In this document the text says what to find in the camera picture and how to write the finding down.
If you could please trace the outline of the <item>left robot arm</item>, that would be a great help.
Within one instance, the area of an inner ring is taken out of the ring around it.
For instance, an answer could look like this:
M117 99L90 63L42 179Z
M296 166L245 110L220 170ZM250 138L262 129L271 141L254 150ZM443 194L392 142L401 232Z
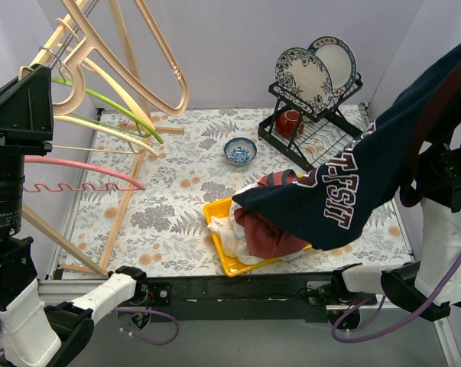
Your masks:
M122 267L88 294L55 307L38 294L32 238L19 238L24 166L52 149L51 71L36 66L0 89L0 343L2 366L65 366L118 305L147 300L146 274Z

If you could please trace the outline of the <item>wooden clothes rack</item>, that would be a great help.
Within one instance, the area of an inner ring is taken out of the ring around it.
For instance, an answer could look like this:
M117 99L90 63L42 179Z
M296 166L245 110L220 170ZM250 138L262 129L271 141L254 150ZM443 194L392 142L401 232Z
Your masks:
M70 117L74 117L73 112L66 114L66 115ZM144 159L145 153L148 153L148 152L141 150L140 153L137 154L135 165L133 166L131 175L129 176L135 179L138 178L138 174L141 169L141 163ZM31 225L33 225L36 229L42 232L46 237L48 237L53 242L55 242L58 246L64 249L66 252L70 253L78 261L82 262L82 266L78 268L79 271L105 275L107 273L106 271L107 265L108 265L110 256L112 254L112 250L115 246L115 241L118 236L120 227L122 225L122 221L124 219L126 210L128 208L128 203L131 199L132 192L133 191L122 192L123 196L119 204L119 207L117 209L115 221L112 224L111 232L109 233L109 236L107 238L107 242L106 242L106 245L103 250L102 257L99 263L95 263L92 259L86 256L73 243L71 243L65 237L63 237L56 229L54 229L49 223L47 223L44 219L42 219L38 214L36 214L27 205L23 205L22 207L22 217L23 219L27 220Z

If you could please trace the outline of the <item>cream hanger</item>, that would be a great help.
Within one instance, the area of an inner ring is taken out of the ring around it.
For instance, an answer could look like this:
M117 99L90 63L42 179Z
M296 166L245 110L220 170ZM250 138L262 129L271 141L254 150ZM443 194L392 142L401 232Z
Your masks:
M88 57L81 63L81 67L88 70L91 73L99 75L108 85L118 94L122 101L126 104L126 108L133 112L137 117L142 118L148 125L155 128L154 123L151 121L149 116L142 110L137 102L119 85L103 68L97 63L90 60Z
M171 106L159 96L154 94L147 88L138 77L138 70L135 68L135 58L129 43L128 32L126 31L125 22L122 18L120 5L117 1L111 1L115 24L118 29L118 35L122 39L125 48L125 56L128 65L124 65L112 50L106 45L104 40L98 35L96 29L89 22L87 16L83 12L84 1L63 1L64 8L67 10L67 16L61 21L55 32L50 36L47 43L39 51L37 56L31 62L30 66L23 66L19 69L18 78L24 79L33 72L33 65L44 65L49 60L49 50L56 47L57 42L61 41L66 29L73 22L83 33L83 39L70 51L69 55L63 60L64 68L72 76L72 89L70 95L62 102L53 104L55 115L66 115L74 110L82 103L85 95L86 79L81 70L81 63L89 56L92 51L96 51L102 59L114 70L135 92L149 101L162 112L172 116L181 115L187 108L189 102L189 89L187 81L176 61L171 49L169 48L164 35L161 33L157 22L144 1L136 1L135 5L148 26L157 45L164 54L167 63L170 65L180 85L182 96L177 106Z
M95 131L98 131L98 132L101 132L101 133L104 133L104 134L107 134L107 135L111 135L111 136L120 138L120 139L128 142L128 144L129 144L129 146L131 148L134 145L137 145L140 148L140 150L136 151L135 152L136 154L139 154L140 151L143 150L143 151L146 151L146 152L152 154L155 157L159 156L159 153L156 152L152 147L150 147L146 143L138 140L137 138L133 138L131 136L128 136L128 135L126 135L124 133L117 132L116 130L113 130L111 128L106 128L104 126L97 125L95 123L91 123L91 122L88 122L88 121L85 121L85 120L82 120L82 119L78 119L78 118L75 118L75 117L70 117L70 116L67 116L67 115L56 115L54 117L54 119L56 121L67 122L67 123L70 123L70 124L78 125L78 126L81 126L81 127L84 127L84 128L89 128L91 130L95 130Z

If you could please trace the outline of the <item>green hanger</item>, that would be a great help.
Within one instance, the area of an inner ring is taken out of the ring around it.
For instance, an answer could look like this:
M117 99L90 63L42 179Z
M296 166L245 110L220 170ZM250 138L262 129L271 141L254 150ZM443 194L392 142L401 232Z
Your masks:
M123 128L115 128L115 130L120 131L120 132L124 132L124 133L128 133L130 135L138 136L140 138L148 138L150 136L154 136L155 139L160 144L164 143L164 140L156 132L155 128L150 127L147 122L145 122L142 118L137 117L133 112L131 112L130 110L128 110L124 106L122 106L119 103L111 100L110 98L104 96L103 94L96 92L93 89L86 88L85 92L88 95L93 96L96 99L99 99L102 102L110 105L115 110L119 111L120 113L122 113L124 116L128 117L129 119L131 119L135 123L135 130L133 132L129 131L127 129L123 129Z

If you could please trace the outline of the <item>pink hanger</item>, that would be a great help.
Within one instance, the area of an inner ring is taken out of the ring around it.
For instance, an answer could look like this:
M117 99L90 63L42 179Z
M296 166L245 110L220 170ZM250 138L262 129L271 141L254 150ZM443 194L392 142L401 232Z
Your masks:
M27 156L24 159L25 163L29 164L49 164L61 167L71 167L76 168L82 171L92 171L99 174L108 175L120 180L123 180L127 183L126 187L120 187L117 183L108 182L103 187L96 187L93 183L82 182L80 187L74 188L69 183L61 182L58 183L56 188L51 188L45 183L36 183L33 189L24 188L26 193L40 193L42 190L46 190L51 193L61 193L65 190L70 190L72 192L85 192L91 190L94 192L109 192L110 190L114 191L140 191L145 190L145 186L140 183L137 179L128 176L127 174L122 174L117 171L110 170L108 168L96 166L93 164L87 164L79 161L72 161L63 158L47 158L47 157L38 157L38 156Z

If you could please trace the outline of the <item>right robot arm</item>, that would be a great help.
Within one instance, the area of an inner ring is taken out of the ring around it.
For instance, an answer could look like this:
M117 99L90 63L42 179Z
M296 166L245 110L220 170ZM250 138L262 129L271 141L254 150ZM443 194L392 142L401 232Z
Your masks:
M359 293L381 294L416 317L436 321L461 308L461 143L434 148L420 165L424 195L420 261L400 268L348 265L333 272L330 292L348 304Z

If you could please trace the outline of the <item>blue white small bowl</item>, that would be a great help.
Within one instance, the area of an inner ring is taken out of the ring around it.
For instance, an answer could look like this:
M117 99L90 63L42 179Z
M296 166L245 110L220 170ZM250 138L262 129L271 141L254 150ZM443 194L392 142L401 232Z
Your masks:
M223 153L229 163L242 166L256 157L258 149L248 138L232 138L226 142Z

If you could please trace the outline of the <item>navy tank top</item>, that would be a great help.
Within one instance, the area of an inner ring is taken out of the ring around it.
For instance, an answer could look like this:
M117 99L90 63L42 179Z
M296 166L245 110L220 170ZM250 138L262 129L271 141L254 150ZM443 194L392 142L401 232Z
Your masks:
M314 248L329 251L356 240L372 211L401 193L416 205L411 184L419 151L449 137L461 123L461 44L419 76L342 152L281 187L260 187L233 200Z

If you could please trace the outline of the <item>cream hanger front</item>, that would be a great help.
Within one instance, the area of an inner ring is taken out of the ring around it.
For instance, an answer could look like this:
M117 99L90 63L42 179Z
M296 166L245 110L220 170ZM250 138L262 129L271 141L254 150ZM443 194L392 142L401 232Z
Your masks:
M104 134L107 134L107 135L111 135L111 136L120 138L120 139L128 142L128 144L129 144L129 146L131 148L134 145L137 145L140 148L140 150L136 151L135 152L136 154L139 154L140 151L143 150L143 151L146 151L146 152L152 154L155 157L159 156L159 153L156 152L152 147L150 147L146 143L138 140L137 138L133 138L131 136L128 136L128 135L126 135L124 133L117 132L116 130L113 130L111 128L106 128L104 126L97 125L95 123L91 123L91 122L88 122L88 121L85 121L85 120L82 120L82 119L78 119L78 118L75 118L75 117L70 117L70 116L67 116L67 115L56 115L54 117L54 119L56 121L67 122L67 123L70 123L70 124L78 125L78 126L81 126L81 127L84 127L84 128L89 128L91 130L95 130L95 131L98 131L98 132L101 132L101 133L104 133Z

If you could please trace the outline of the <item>green rimmed white plate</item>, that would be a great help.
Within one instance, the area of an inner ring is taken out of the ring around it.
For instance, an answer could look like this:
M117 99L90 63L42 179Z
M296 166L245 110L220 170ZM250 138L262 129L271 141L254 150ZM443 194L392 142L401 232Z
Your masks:
M341 96L353 87L357 64L355 54L344 40L331 35L322 36L313 41L308 50L327 68L334 95Z

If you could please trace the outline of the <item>floral blue plate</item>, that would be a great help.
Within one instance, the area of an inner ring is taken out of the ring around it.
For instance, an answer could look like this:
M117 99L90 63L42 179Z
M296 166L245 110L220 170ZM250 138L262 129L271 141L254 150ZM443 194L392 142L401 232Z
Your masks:
M292 47L284 51L275 65L275 79L303 109L320 114L332 99L332 81L323 62L310 50Z

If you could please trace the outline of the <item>red mug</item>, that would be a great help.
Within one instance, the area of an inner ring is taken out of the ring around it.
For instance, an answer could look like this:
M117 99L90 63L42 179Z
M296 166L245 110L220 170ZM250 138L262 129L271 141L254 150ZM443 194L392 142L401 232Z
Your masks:
M275 122L275 128L278 134L285 138L290 138L296 124L298 123L299 117L299 112L294 109L282 112Z

